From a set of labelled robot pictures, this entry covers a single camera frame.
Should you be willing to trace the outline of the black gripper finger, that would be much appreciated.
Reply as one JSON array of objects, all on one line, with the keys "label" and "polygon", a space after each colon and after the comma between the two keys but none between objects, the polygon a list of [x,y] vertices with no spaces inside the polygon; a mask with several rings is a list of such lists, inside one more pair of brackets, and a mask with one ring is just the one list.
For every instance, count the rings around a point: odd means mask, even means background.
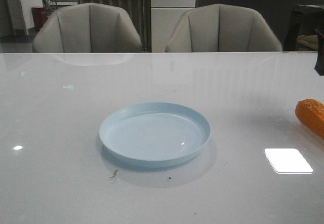
[{"label": "black gripper finger", "polygon": [[314,69],[320,76],[323,76],[324,75],[323,27],[318,27],[315,31],[318,39],[318,53],[317,53],[317,61]]}]

